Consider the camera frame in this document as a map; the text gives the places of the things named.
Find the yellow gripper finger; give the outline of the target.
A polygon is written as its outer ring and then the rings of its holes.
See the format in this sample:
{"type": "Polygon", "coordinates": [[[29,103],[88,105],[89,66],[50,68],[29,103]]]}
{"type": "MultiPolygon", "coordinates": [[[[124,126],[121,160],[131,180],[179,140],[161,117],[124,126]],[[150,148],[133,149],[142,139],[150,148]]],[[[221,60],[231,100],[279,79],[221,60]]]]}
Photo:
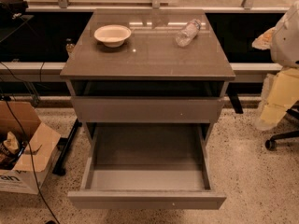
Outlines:
{"type": "Polygon", "coordinates": [[[255,127],[261,131],[273,129],[298,101],[298,69],[283,68],[276,75],[268,74],[263,82],[255,127]]]}
{"type": "Polygon", "coordinates": [[[259,35],[252,42],[252,46],[255,49],[266,50],[271,49],[273,34],[276,31],[275,27],[272,27],[265,31],[263,34],[259,35]]]}

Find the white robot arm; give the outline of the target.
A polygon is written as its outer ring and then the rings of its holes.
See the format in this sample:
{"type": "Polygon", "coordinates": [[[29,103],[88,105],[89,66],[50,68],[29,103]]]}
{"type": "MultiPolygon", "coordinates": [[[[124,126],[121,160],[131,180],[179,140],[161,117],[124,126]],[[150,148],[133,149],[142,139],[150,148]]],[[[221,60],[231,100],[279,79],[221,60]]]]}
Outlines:
{"type": "Polygon", "coordinates": [[[284,118],[287,110],[299,101],[299,1],[294,2],[275,27],[268,29],[252,46],[269,49],[274,63],[282,66],[263,81],[261,102],[255,127],[271,130],[284,118]]]}

